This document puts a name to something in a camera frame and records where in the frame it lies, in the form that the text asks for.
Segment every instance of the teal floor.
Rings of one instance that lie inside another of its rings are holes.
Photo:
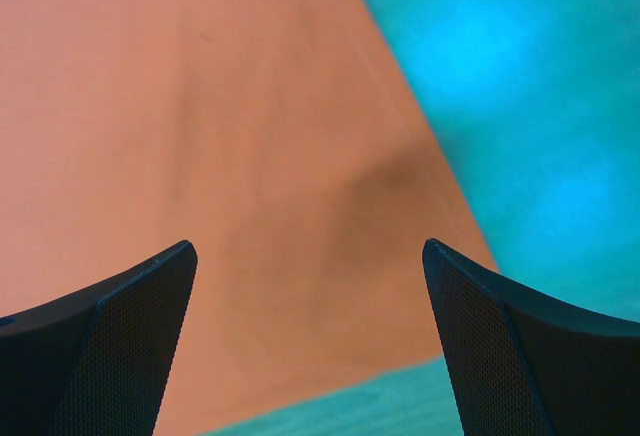
[[[640,321],[640,0],[367,0],[501,271]],[[459,435],[442,360],[216,434]]]

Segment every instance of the orange fabric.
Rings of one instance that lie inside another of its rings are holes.
[[[491,257],[362,0],[0,14],[0,313],[192,240],[159,435],[438,354],[422,243]]]

